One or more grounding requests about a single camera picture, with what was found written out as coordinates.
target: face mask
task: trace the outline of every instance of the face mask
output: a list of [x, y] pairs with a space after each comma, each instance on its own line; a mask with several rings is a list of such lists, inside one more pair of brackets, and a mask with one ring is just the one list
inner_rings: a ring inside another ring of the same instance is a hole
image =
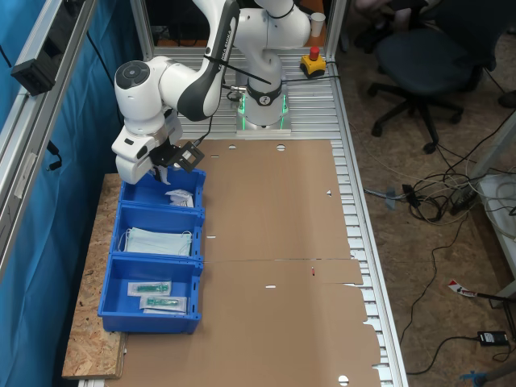
[[133, 227], [132, 229], [128, 229], [124, 235], [122, 235], [122, 238], [124, 236], [126, 238], [125, 252], [188, 256], [192, 243], [192, 234], [189, 231], [185, 231], [182, 234], [166, 234], [145, 231]]

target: paper cup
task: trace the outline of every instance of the paper cup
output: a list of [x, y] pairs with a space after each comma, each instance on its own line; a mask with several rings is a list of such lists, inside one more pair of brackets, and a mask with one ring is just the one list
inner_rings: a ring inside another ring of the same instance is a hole
[[310, 16], [311, 25], [312, 25], [311, 35], [314, 38], [317, 38], [319, 35], [321, 35], [321, 30], [323, 29], [323, 24], [324, 24], [325, 18], [326, 18], [326, 16], [324, 16], [324, 14], [321, 14], [319, 12], [315, 12]]

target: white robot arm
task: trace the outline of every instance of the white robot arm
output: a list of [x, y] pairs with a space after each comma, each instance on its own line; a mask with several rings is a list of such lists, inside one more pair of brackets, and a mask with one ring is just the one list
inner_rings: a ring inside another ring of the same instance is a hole
[[[210, 24], [199, 71], [157, 56], [149, 62], [126, 63], [115, 74], [114, 91], [125, 126], [111, 148], [117, 154], [120, 177], [130, 184], [149, 171], [168, 184], [168, 166], [178, 164], [189, 171], [201, 160], [196, 144], [174, 145], [182, 136], [177, 112], [190, 121], [201, 121], [217, 110], [234, 40], [251, 73], [246, 116], [260, 125], [281, 119], [281, 61], [271, 49], [301, 47], [310, 34], [306, 15], [293, 0], [256, 0], [264, 9], [242, 12], [236, 0], [193, 2]], [[241, 28], [235, 38], [239, 21]]]
[[[210, 24], [205, 55], [226, 61], [239, 20], [236, 0], [193, 0]], [[190, 143], [174, 144], [182, 136], [177, 112], [191, 121], [213, 115], [220, 101], [226, 67], [205, 58], [199, 71], [164, 56], [132, 61], [115, 74], [114, 91], [125, 126], [112, 145], [120, 177], [135, 184], [148, 171], [167, 183], [169, 165], [189, 170], [202, 158]], [[165, 122], [164, 110], [168, 110]]]

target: blue fabric wall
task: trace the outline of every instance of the blue fabric wall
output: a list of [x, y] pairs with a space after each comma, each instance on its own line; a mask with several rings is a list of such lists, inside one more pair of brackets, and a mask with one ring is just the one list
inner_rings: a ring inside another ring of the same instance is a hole
[[[2, 8], [23, 10], [32, 2], [43, 0], [1, 1]], [[21, 19], [1, 14], [0, 24], [2, 19], [13, 23], [0, 28], [30, 31], [33, 16], [18, 26]], [[111, 77], [122, 63], [141, 56], [128, 0], [98, 0], [89, 33]], [[4, 97], [1, 112], [12, 103]], [[113, 88], [86, 39], [52, 134], [63, 166], [46, 171], [56, 161], [46, 152], [0, 283], [0, 387], [60, 383], [98, 195], [107, 166], [114, 165], [116, 111]]]
[[[11, 65], [15, 65], [44, 3], [45, 0], [0, 1], [0, 45]], [[19, 91], [19, 83], [10, 75], [3, 58], [0, 58], [0, 85], [1, 130]]]

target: blue plastic bin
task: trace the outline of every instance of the blue plastic bin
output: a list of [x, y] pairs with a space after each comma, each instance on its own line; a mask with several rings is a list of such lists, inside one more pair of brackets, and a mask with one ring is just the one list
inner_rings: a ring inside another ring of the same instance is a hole
[[146, 253], [125, 252], [125, 233], [127, 229], [137, 227], [146, 231], [167, 232], [181, 234], [184, 231], [192, 233], [192, 244], [188, 256], [169, 256], [165, 254], [146, 254], [178, 260], [202, 261], [201, 233], [204, 223], [204, 212], [192, 209], [179, 209], [163, 206], [139, 206], [136, 204], [119, 203], [114, 221], [113, 236], [110, 252], [117, 252], [125, 256], [140, 256]]
[[[193, 333], [201, 321], [199, 281], [202, 263], [110, 254], [98, 315], [106, 331]], [[172, 296], [189, 299], [186, 314], [145, 314], [140, 297], [127, 296], [133, 281], [172, 281]]]
[[169, 168], [168, 181], [170, 185], [166, 185], [155, 180], [153, 176], [147, 173], [134, 185], [127, 184], [124, 181], [119, 200], [123, 203], [170, 207], [170, 198], [165, 193], [174, 189], [184, 189], [193, 194], [193, 208], [190, 209], [203, 210], [202, 187], [205, 179], [206, 172], [200, 169], [194, 169], [191, 173], [187, 173], [184, 169], [174, 171]]

